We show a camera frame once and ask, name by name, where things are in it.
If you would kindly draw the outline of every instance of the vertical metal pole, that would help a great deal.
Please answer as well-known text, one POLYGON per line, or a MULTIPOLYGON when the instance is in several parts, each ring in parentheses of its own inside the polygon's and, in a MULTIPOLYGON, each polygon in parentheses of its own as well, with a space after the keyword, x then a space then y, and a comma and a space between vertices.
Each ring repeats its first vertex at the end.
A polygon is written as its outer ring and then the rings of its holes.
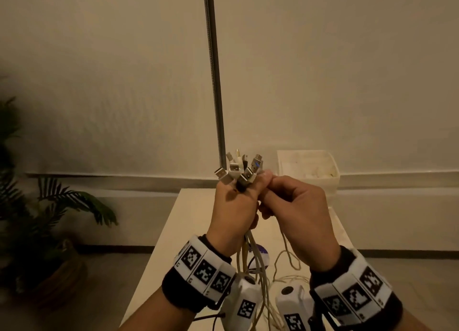
POLYGON ((210 70, 212 74, 213 103, 217 122, 220 166, 226 169, 225 132, 223 128, 222 91, 220 87, 219 51, 217 48, 217 29, 215 27, 215 8, 213 0, 204 0, 206 9, 207 37, 209 42, 210 70))

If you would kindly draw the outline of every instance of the white storage box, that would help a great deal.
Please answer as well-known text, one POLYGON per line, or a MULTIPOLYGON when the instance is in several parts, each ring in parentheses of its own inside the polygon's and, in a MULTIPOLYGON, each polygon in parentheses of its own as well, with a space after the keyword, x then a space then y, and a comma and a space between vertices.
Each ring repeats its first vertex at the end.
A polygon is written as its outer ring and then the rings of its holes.
POLYGON ((333 156, 324 150, 278 150, 279 176, 288 175, 322 187, 328 206, 336 195, 340 172, 333 156))

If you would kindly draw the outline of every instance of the potted plant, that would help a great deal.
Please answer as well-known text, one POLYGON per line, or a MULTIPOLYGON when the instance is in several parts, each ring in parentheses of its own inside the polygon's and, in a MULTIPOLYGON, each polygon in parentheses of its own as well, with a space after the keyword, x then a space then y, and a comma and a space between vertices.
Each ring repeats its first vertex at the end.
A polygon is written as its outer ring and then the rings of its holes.
POLYGON ((69 240, 52 228, 68 212, 91 212, 97 224, 118 224, 112 209, 87 192, 63 187, 54 177, 37 179, 39 195, 28 199, 18 188, 5 142, 19 130, 14 99, 0 100, 0 284, 40 306, 58 307, 81 287, 87 268, 69 240))

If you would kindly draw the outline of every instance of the palm plant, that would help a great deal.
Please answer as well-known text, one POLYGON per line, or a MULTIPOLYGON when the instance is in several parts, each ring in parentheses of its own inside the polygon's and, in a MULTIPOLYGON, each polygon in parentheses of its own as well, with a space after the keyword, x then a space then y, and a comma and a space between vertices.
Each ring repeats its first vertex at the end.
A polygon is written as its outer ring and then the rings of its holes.
POLYGON ((20 127, 13 101, 0 101, 0 256, 9 260, 0 271, 0 284, 23 292, 35 288, 68 259, 51 230, 69 209, 91 212, 97 224, 118 223, 112 209, 100 200, 63 187, 54 177, 39 177, 37 199, 26 198, 17 186, 13 158, 5 145, 20 127))

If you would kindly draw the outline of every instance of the forearm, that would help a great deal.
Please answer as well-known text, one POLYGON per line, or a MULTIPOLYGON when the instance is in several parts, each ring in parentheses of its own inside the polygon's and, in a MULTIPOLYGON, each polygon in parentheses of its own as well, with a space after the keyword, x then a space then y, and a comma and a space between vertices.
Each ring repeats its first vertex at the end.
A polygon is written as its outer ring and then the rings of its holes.
POLYGON ((119 328, 120 331, 185 331, 190 327, 195 313, 177 308, 159 288, 119 328))
POLYGON ((431 331, 427 326, 417 320, 409 311, 403 310, 402 320, 394 331, 431 331))

